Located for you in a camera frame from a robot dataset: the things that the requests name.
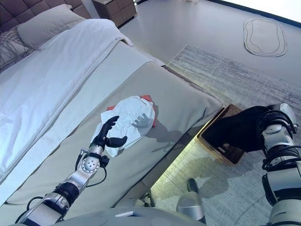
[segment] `red cloth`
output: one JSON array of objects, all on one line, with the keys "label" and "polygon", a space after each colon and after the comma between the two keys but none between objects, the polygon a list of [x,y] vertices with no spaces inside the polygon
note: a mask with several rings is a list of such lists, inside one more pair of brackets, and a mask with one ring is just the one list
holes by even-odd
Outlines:
[{"label": "red cloth", "polygon": [[[150,95],[143,95],[143,96],[140,96],[140,98],[145,99],[145,100],[147,100],[147,101],[149,101],[149,102],[154,103],[154,102],[152,101]],[[107,110],[108,110],[108,111],[109,111],[109,110],[113,110],[115,106],[109,106],[109,107],[107,107]],[[152,124],[152,126],[155,127],[155,126],[156,126],[156,120],[157,120],[157,112],[156,112],[156,109],[155,109],[155,104],[153,104],[152,108],[154,109],[154,112],[155,112],[155,120],[154,120],[154,123]]]}]

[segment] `pillow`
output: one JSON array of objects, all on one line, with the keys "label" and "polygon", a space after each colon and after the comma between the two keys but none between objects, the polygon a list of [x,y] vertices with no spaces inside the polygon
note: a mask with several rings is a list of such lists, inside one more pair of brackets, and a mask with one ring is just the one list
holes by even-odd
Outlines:
[{"label": "pillow", "polygon": [[44,11],[17,27],[24,43],[38,49],[55,35],[85,20],[71,11],[72,6],[62,4]]},{"label": "pillow", "polygon": [[29,48],[23,45],[16,28],[0,34],[0,71],[22,60]]}]

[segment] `brown box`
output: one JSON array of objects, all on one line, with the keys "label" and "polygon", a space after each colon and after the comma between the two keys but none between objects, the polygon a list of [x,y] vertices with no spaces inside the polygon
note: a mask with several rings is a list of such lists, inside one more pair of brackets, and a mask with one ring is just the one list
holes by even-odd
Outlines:
[{"label": "brown box", "polygon": [[224,145],[223,147],[213,147],[202,137],[202,134],[219,119],[236,115],[241,111],[242,110],[235,105],[229,105],[227,108],[223,108],[212,120],[205,124],[197,134],[198,143],[212,156],[225,163],[237,164],[245,152],[242,149],[233,147],[231,145]]}]

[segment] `robotic arm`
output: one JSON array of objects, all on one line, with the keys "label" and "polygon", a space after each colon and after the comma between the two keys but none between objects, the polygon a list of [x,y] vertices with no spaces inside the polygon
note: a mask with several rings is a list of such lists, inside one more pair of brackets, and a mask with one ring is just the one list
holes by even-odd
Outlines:
[{"label": "robotic arm", "polygon": [[266,155],[262,169],[267,174],[262,184],[273,206],[269,222],[274,226],[301,225],[301,156],[292,135],[297,128],[296,117],[287,104],[274,105],[257,123]]},{"label": "robotic arm", "polygon": [[[89,187],[87,186],[88,182],[97,170],[100,167],[105,170],[105,167],[109,163],[109,158],[102,156],[105,145],[109,147],[121,147],[126,143],[127,137],[106,137],[108,131],[115,125],[118,118],[119,116],[115,116],[103,125],[99,134],[90,144],[89,150],[81,149],[75,172],[64,182],[60,183],[53,192],[47,194],[33,208],[19,217],[16,223],[29,226],[48,226],[62,221],[77,197],[86,187]],[[83,153],[86,153],[86,156],[77,168]]]}]

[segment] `white oval mat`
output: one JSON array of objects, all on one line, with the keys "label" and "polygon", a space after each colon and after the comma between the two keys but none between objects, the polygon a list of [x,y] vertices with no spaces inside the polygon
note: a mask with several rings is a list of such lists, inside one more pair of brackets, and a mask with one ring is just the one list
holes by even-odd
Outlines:
[{"label": "white oval mat", "polygon": [[279,57],[287,43],[280,25],[270,19],[251,19],[244,25],[245,48],[258,56]]}]

